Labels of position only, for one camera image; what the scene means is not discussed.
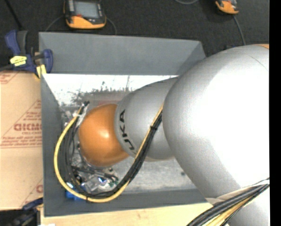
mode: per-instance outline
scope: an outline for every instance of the black floor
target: black floor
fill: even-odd
[[[107,17],[116,26],[117,35],[158,38],[182,38],[202,42],[206,56],[244,44],[269,43],[270,0],[237,0],[236,16],[217,13],[212,0],[199,0],[182,5],[174,0],[102,0]],[[27,47],[38,49],[38,32],[62,15],[63,0],[9,0],[18,20],[29,31]],[[237,26],[243,33],[244,41]],[[4,0],[0,0],[0,65],[8,63],[10,51],[4,35],[18,29]],[[50,31],[71,32],[63,18],[49,27]],[[108,20],[106,27],[95,31],[114,34]],[[17,212],[0,213],[0,225],[12,220]]]

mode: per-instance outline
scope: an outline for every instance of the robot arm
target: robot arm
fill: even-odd
[[[135,157],[162,105],[147,161],[175,157],[211,203],[269,177],[268,48],[222,51],[179,77],[130,93],[117,105],[95,108],[79,129],[82,156],[98,167]],[[98,148],[100,141],[105,142]],[[230,225],[268,225],[269,201],[266,190]]]

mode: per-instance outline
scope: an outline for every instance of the display screen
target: display screen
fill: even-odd
[[[83,17],[99,18],[97,4],[93,2],[74,2],[76,14],[81,14]]]

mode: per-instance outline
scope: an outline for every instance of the cable bundle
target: cable bundle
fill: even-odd
[[[241,208],[259,196],[268,187],[270,187],[270,181],[245,188],[245,191],[236,196],[216,203],[212,208],[197,216],[187,226],[224,226]]]
[[[75,195],[78,198],[84,199],[88,202],[109,202],[115,198],[117,198],[127,187],[127,185],[134,179],[134,177],[137,175],[139,172],[142,164],[145,161],[145,157],[148,153],[151,141],[153,139],[153,136],[158,128],[158,126],[161,123],[161,114],[162,114],[162,106],[159,109],[156,117],[154,118],[150,129],[148,130],[142,144],[139,147],[139,150],[134,158],[134,161],[132,163],[131,168],[128,170],[127,174],[124,176],[124,178],[117,184],[117,186],[108,192],[102,192],[102,193],[97,193],[97,194],[89,194],[85,192],[81,187],[78,182],[78,180],[75,178],[73,171],[72,171],[72,166],[71,166],[71,159],[68,156],[69,155],[69,145],[71,142],[74,140],[74,135],[78,130],[77,122],[78,122],[78,117],[82,115],[85,107],[87,106],[87,103],[84,103],[84,105],[77,111],[77,114],[74,116],[74,118],[71,119],[71,121],[67,124],[65,127],[64,131],[62,132],[61,136],[58,139],[58,142],[56,144],[55,148],[55,153],[54,153],[54,168],[55,168],[55,173],[57,176],[57,179],[61,183],[61,185],[71,194]],[[70,179],[73,185],[76,187],[76,189],[79,192],[76,192],[70,186],[67,185],[67,183],[63,180],[63,178],[60,175],[60,171],[58,168],[58,155],[60,151],[61,145],[64,146],[64,150],[62,150],[62,158],[61,161],[64,165],[65,168],[65,174],[67,179]]]

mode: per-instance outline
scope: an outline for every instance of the kuka logo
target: kuka logo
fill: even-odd
[[[120,121],[123,123],[123,125],[120,126],[121,136],[122,136],[122,138],[124,139],[124,141],[125,141],[126,143],[129,143],[129,149],[130,149],[131,151],[134,151],[134,150],[135,150],[135,147],[132,145],[132,143],[130,142],[130,140],[129,140],[129,138],[128,138],[127,133],[125,132],[125,129],[126,129],[126,126],[125,126],[125,119],[124,119],[125,111],[126,111],[126,110],[123,110],[123,111],[120,113]]]
[[[39,123],[17,123],[14,125],[14,130],[16,131],[26,131],[26,130],[42,130],[42,124]]]

